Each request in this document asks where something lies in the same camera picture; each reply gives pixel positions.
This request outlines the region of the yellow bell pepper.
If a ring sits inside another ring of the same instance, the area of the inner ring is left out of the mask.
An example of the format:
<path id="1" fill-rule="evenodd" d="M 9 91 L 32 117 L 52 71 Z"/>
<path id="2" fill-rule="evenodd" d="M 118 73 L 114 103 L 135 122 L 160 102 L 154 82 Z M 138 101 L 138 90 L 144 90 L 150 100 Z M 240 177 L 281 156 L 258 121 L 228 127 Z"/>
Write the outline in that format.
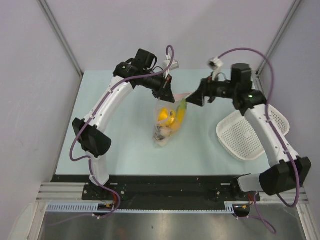
<path id="1" fill-rule="evenodd" d="M 158 123 L 161 126 L 170 126 L 176 118 L 176 112 L 173 109 L 162 108 L 158 115 Z"/>

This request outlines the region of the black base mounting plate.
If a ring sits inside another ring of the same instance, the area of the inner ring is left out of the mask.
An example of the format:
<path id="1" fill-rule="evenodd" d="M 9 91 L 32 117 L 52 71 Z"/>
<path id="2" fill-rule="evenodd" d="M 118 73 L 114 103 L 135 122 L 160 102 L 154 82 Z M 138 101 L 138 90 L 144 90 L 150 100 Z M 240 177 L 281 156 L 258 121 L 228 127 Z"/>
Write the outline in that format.
<path id="1" fill-rule="evenodd" d="M 248 202 L 254 192 L 241 193 L 235 186 L 234 175 L 112 175 L 105 188 L 87 183 L 82 199 L 112 201 L 120 196 L 120 206 L 210 206 L 220 202 Z"/>

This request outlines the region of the white perforated plastic basket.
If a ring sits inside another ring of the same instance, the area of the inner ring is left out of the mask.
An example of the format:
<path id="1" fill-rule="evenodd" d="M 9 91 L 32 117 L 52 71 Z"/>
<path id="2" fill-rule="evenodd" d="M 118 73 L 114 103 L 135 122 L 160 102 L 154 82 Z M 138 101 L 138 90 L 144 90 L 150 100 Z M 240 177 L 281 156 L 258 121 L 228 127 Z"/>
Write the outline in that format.
<path id="1" fill-rule="evenodd" d="M 266 156 L 258 135 L 238 110 L 218 123 L 216 135 L 222 147 L 238 161 L 255 162 Z"/>

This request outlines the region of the clear zip top bag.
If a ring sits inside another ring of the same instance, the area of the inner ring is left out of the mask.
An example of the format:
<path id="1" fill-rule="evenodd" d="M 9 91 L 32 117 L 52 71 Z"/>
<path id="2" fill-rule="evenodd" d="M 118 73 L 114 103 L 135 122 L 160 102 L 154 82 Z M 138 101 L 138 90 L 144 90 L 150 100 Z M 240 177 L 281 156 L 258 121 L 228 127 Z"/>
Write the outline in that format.
<path id="1" fill-rule="evenodd" d="M 152 139 L 159 147 L 164 147 L 181 129 L 187 109 L 187 98 L 191 93 L 175 94 L 175 102 L 158 100 L 154 109 Z"/>

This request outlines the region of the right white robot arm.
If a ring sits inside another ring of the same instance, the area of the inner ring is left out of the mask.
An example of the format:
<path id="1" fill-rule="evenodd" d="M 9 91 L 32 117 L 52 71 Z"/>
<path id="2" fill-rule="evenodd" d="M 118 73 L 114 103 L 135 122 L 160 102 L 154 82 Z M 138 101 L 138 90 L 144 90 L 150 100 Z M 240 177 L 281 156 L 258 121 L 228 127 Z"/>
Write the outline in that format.
<path id="1" fill-rule="evenodd" d="M 204 106 L 205 98 L 231 99 L 236 110 L 250 123 L 260 140 L 270 168 L 260 174 L 238 177 L 230 188 L 231 196 L 242 201 L 249 192 L 264 192 L 269 196 L 299 189 L 305 182 L 312 163 L 301 157 L 266 114 L 267 100 L 263 93 L 252 88 L 249 64 L 236 63 L 231 67 L 231 79 L 218 81 L 215 75 L 203 78 L 198 89 L 186 101 Z"/>

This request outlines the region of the aluminium frame rail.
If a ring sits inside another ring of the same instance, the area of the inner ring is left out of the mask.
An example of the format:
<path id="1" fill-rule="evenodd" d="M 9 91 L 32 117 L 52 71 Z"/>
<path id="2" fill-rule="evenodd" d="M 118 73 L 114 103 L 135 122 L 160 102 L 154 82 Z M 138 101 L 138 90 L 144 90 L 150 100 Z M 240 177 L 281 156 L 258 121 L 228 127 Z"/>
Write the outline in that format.
<path id="1" fill-rule="evenodd" d="M 41 184 L 37 202 L 82 202 L 84 183 L 44 182 Z"/>

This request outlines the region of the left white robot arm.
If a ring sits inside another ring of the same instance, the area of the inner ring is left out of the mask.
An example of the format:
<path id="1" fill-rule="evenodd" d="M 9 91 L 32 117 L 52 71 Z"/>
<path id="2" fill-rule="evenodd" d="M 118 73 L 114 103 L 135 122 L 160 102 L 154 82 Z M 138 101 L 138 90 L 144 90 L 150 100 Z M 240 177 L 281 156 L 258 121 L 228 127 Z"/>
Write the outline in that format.
<path id="1" fill-rule="evenodd" d="M 95 184 L 93 194 L 98 199 L 105 200 L 111 193 L 111 188 L 106 184 L 110 175 L 104 159 L 112 144 L 112 140 L 105 135 L 109 121 L 122 101 L 137 86 L 151 90 L 158 100 L 174 103 L 172 77 L 169 74 L 174 56 L 174 48 L 168 45 L 165 51 L 165 68 L 155 72 L 153 68 L 158 58 L 147 50 L 139 49 L 134 58 L 116 66 L 109 86 L 92 110 L 84 118 L 73 120 L 72 127 L 76 137 L 72 146 L 79 143 L 85 151 L 83 158 L 88 159 L 89 180 Z"/>

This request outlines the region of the yellow banana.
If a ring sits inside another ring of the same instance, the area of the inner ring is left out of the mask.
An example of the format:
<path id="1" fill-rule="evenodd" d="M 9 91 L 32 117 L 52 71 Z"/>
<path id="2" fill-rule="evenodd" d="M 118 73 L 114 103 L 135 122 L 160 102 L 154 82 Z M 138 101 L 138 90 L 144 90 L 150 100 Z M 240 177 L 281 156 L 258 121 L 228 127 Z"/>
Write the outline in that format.
<path id="1" fill-rule="evenodd" d="M 178 108 L 176 118 L 171 125 L 171 129 L 173 132 L 177 132 L 181 128 L 181 126 L 184 122 L 184 119 L 185 119 L 186 111 L 187 111 L 186 107 L 179 107 Z"/>

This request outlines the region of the green leek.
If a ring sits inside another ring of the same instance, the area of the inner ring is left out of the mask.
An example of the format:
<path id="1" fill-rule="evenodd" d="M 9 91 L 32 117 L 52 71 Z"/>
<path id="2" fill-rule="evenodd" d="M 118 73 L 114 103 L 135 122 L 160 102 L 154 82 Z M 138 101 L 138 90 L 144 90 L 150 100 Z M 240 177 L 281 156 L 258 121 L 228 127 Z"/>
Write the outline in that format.
<path id="1" fill-rule="evenodd" d="M 187 106 L 188 106 L 188 103 L 187 103 L 186 99 L 185 99 L 185 98 L 182 99 L 182 100 L 180 101 L 179 108 L 180 108 L 180 109 L 186 109 Z"/>

